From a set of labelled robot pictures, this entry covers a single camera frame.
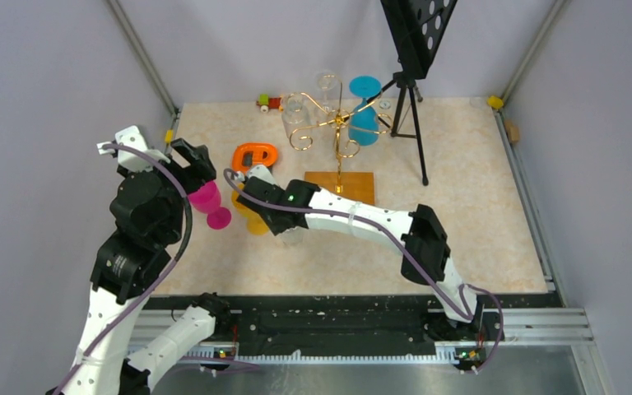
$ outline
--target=white wall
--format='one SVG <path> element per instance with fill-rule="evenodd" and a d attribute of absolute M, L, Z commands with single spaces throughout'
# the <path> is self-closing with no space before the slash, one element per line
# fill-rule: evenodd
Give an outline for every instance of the white wall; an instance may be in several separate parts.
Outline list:
<path fill-rule="evenodd" d="M 179 104 L 313 91 L 325 67 L 346 82 L 400 70 L 378 0 L 121 3 Z M 502 93 L 551 3 L 459 1 L 422 94 Z"/>
<path fill-rule="evenodd" d="M 632 393 L 632 2 L 571 2 L 509 114 L 564 291 Z"/>
<path fill-rule="evenodd" d="M 121 178 L 95 144 L 170 116 L 103 1 L 0 1 L 0 394 L 67 372 Z"/>

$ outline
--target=wooden base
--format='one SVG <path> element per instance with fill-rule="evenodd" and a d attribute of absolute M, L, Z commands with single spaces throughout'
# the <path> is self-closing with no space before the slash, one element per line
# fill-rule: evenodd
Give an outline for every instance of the wooden base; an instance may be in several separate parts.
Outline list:
<path fill-rule="evenodd" d="M 317 184 L 346 199 L 374 204 L 374 173 L 344 172 L 342 173 L 342 192 L 337 192 L 337 173 L 335 171 L 307 171 L 304 181 Z"/>

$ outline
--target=beige table surface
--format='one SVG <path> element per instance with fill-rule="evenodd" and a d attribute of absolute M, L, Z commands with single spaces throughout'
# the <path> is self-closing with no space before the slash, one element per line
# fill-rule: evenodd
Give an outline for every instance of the beige table surface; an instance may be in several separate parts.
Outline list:
<path fill-rule="evenodd" d="M 347 100 L 351 109 L 355 101 Z M 393 116 L 393 108 L 388 111 Z M 412 211 L 434 208 L 448 233 L 457 269 L 468 283 L 500 293 L 546 292 L 495 118 L 468 98 L 425 99 L 419 104 L 430 185 L 423 187 L 416 141 L 383 135 L 346 160 L 345 171 L 374 172 L 376 204 Z M 408 114 L 402 132 L 413 132 Z M 314 133 L 308 151 L 289 146 L 280 113 L 261 114 L 255 103 L 187 104 L 177 137 L 206 144 L 217 169 L 222 205 L 234 214 L 223 230 L 207 227 L 195 212 L 193 236 L 175 270 L 156 294 L 371 295 L 422 294 L 428 286 L 405 280 L 401 256 L 347 235 L 309 230 L 301 243 L 284 245 L 272 234 L 254 236 L 230 204 L 221 171 L 235 148 L 269 142 L 280 160 L 273 169 L 286 186 L 306 170 L 334 171 L 332 132 Z"/>

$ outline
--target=gray floor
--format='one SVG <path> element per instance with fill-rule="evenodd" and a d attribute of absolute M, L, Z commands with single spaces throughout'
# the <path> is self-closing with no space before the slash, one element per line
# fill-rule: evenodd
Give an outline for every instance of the gray floor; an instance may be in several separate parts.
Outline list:
<path fill-rule="evenodd" d="M 278 365 L 259 373 L 219 376 L 183 371 L 153 395 L 251 394 L 584 394 L 568 347 L 506 347 L 478 376 L 443 365 Z"/>

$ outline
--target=black music stand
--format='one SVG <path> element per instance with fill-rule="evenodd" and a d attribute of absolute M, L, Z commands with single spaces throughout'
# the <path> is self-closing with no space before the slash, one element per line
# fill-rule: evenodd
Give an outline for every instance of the black music stand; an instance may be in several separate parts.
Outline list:
<path fill-rule="evenodd" d="M 447 29 L 449 18 L 452 16 L 457 0 L 381 0 L 384 15 L 391 30 L 393 43 L 396 45 L 398 62 L 402 71 L 395 72 L 393 79 L 382 88 L 382 92 L 396 84 L 400 89 L 396 114 L 393 116 L 393 125 L 389 125 L 383 119 L 380 122 L 391 127 L 391 137 L 415 138 L 418 142 L 418 156 L 421 158 L 423 173 L 423 185 L 427 185 L 427 169 L 425 168 L 425 156 L 423 154 L 423 142 L 421 140 L 421 126 L 418 121 L 418 101 L 423 101 L 416 80 L 423 80 L 435 60 L 435 54 L 442 35 Z M 416 126 L 416 134 L 401 134 L 400 127 L 403 102 L 406 99 L 406 91 L 410 96 L 413 110 L 413 123 Z"/>

